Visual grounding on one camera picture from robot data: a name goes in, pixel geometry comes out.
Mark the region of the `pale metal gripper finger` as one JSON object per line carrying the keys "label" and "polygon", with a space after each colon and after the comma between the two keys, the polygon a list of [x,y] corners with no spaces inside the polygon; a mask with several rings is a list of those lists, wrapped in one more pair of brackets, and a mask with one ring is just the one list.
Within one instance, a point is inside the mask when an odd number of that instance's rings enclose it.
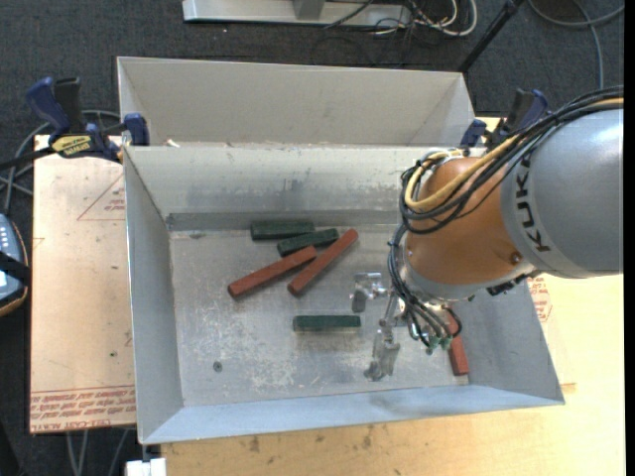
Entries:
{"label": "pale metal gripper finger", "polygon": [[373,339],[371,362],[364,371],[364,376],[374,382],[392,376],[400,348],[401,345],[393,333],[393,325],[381,319]]}
{"label": "pale metal gripper finger", "polygon": [[361,272],[354,275],[354,288],[351,295],[351,310],[361,313],[369,300],[385,298],[388,288],[383,284],[380,272]]}

